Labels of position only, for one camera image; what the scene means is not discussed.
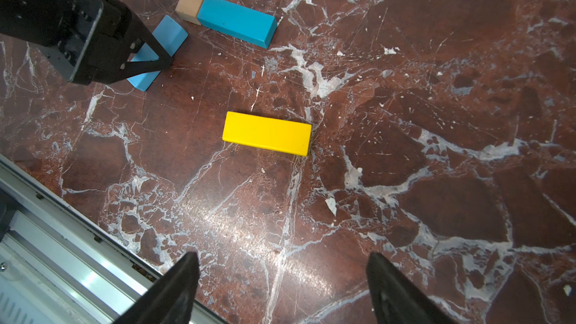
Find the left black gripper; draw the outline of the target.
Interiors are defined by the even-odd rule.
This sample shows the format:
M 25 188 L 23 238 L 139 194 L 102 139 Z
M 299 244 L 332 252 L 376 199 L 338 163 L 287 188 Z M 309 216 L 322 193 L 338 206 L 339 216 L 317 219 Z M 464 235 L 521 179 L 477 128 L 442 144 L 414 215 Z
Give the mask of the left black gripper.
M 1 0 L 1 33 L 40 47 L 70 83 L 111 84 L 172 64 L 120 0 Z

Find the teal block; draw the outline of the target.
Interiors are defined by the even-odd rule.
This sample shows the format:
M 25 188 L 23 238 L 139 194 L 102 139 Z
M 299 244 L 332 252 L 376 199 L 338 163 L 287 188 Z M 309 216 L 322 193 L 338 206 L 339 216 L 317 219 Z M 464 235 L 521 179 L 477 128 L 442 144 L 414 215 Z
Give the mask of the teal block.
M 226 0 L 204 0 L 196 17 L 205 27 L 264 49 L 278 27 L 274 16 Z

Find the long yellow block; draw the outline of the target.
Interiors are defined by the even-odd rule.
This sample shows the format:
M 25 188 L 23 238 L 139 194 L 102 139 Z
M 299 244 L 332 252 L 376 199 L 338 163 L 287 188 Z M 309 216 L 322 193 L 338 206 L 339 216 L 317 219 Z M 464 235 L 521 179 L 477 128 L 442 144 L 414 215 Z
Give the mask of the long yellow block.
M 258 149 L 307 156 L 312 126 L 307 123 L 228 112 L 222 140 Z

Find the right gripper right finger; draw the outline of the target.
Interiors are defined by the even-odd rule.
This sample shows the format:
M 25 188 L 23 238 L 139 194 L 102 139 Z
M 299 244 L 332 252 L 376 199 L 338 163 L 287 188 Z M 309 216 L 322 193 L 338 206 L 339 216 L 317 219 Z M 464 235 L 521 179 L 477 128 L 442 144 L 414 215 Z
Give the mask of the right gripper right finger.
M 454 322 L 381 253 L 370 253 L 366 274 L 378 323 Z

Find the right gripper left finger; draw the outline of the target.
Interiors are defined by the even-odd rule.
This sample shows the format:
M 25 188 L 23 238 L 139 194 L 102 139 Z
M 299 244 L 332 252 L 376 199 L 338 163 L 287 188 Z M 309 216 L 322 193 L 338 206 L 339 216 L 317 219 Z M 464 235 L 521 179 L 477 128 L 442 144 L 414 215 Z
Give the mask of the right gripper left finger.
M 186 253 L 116 323 L 189 323 L 200 278 L 197 253 Z

